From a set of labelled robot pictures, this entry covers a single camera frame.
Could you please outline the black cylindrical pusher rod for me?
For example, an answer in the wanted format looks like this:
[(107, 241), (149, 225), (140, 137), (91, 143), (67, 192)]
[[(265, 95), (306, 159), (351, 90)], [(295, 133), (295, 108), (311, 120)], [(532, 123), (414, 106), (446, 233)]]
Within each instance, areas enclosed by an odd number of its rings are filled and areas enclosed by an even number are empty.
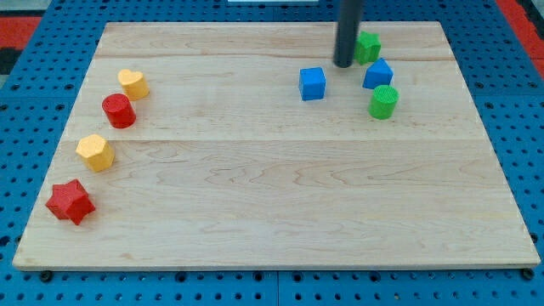
[(336, 67), (348, 68), (353, 63), (364, 2), (364, 0), (342, 0), (340, 2), (332, 58)]

